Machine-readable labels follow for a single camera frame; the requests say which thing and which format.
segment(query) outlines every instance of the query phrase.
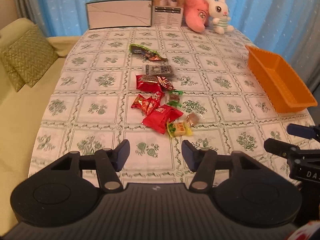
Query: pillow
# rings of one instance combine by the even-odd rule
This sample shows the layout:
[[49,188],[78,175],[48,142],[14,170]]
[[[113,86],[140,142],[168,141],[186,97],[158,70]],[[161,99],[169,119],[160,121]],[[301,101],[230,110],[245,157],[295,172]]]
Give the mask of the pillow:
[[37,25],[14,44],[2,48],[0,54],[16,91],[23,86],[22,81],[33,87],[58,58]]

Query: floral tablecloth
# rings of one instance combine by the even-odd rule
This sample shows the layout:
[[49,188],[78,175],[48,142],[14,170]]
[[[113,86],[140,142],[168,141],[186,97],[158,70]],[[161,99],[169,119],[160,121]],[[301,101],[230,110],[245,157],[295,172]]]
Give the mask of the floral tablecloth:
[[[141,124],[141,111],[130,106],[140,91],[135,75],[152,64],[132,55],[129,44],[158,50],[177,69],[172,83],[184,94],[181,111],[201,113],[204,122],[193,136],[169,138]],[[130,156],[118,174],[128,182],[176,183],[188,186],[193,173],[181,154],[188,139],[196,148],[215,149],[218,154],[240,150],[288,178],[286,161],[265,152],[263,142],[272,137],[319,148],[319,144],[286,133],[289,123],[311,125],[307,110],[277,114],[256,78],[247,67],[253,45],[241,32],[219,35],[208,28],[203,34],[187,27],[113,28],[87,31],[66,59],[39,129],[29,175],[71,150],[93,154],[115,148],[123,139],[131,145]],[[95,171],[84,178],[97,185]],[[228,177],[219,171],[215,184]]]

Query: cardboard box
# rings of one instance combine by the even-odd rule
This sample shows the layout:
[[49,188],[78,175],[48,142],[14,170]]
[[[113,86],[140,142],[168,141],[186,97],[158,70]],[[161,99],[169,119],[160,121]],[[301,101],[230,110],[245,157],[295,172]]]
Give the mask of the cardboard box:
[[152,25],[179,27],[185,0],[153,0]]
[[152,0],[92,0],[86,3],[89,29],[151,26]]

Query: orange plastic bin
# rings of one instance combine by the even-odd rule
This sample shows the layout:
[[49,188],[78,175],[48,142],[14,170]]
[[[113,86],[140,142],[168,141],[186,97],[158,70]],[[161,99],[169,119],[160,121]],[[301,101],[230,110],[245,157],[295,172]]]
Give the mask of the orange plastic bin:
[[317,101],[293,68],[278,54],[245,46],[248,66],[278,113],[299,112]]

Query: black circular cover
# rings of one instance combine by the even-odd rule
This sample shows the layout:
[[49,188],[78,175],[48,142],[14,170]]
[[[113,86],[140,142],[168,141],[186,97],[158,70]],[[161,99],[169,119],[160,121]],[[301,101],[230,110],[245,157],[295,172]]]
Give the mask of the black circular cover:
[[98,192],[94,185],[68,171],[50,171],[30,177],[11,194],[19,221],[39,227],[61,226],[88,214]]
[[261,228],[292,222],[302,200],[298,189],[287,180],[255,170],[225,180],[212,193],[226,216]]

